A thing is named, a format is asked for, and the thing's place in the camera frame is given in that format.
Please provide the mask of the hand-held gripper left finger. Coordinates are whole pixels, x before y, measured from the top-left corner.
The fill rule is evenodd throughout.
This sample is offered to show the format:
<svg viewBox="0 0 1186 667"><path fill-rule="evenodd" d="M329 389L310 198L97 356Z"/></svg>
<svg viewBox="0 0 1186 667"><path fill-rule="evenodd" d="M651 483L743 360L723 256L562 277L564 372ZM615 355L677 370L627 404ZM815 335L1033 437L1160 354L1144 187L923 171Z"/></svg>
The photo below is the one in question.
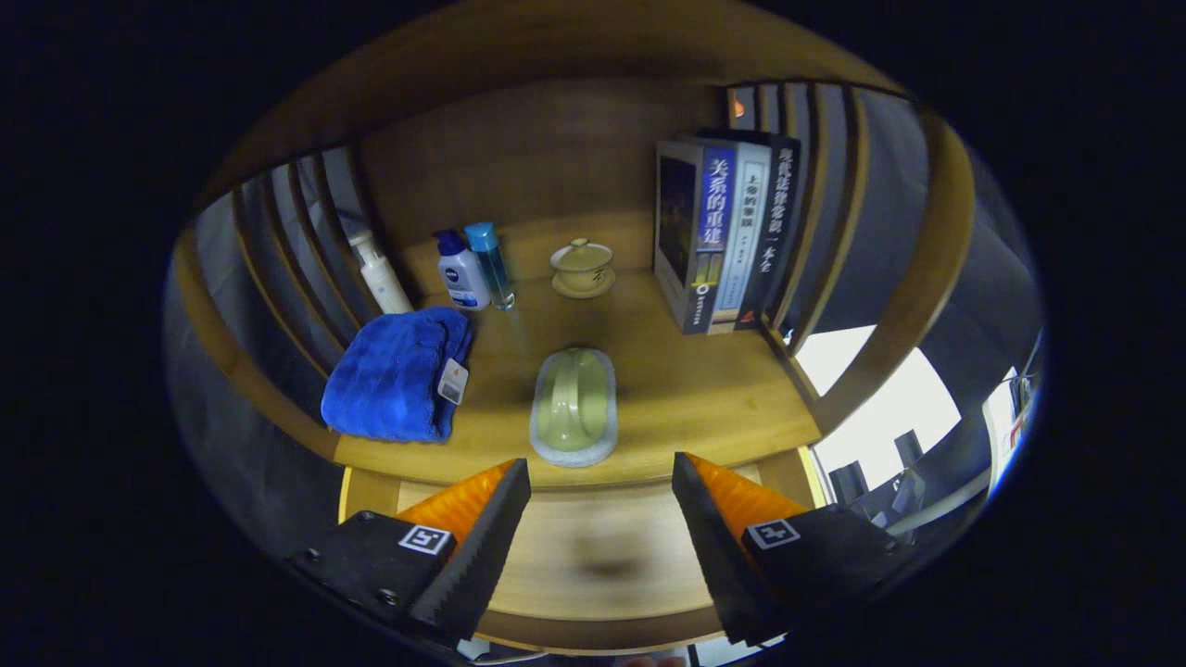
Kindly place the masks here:
<svg viewBox="0 0 1186 667"><path fill-rule="evenodd" d="M530 497L528 460L504 460L395 515L355 512L294 550L287 570L391 633L470 640Z"/></svg>

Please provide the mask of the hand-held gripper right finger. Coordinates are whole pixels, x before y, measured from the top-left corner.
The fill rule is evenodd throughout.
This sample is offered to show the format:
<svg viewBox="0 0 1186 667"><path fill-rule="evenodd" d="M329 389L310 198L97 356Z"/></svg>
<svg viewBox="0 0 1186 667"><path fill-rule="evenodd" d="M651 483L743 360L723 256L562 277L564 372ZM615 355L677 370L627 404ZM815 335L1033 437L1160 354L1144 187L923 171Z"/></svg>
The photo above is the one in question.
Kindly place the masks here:
<svg viewBox="0 0 1186 667"><path fill-rule="evenodd" d="M750 646L881 597L914 548L839 504L820 510L678 452L671 489L725 636Z"/></svg>

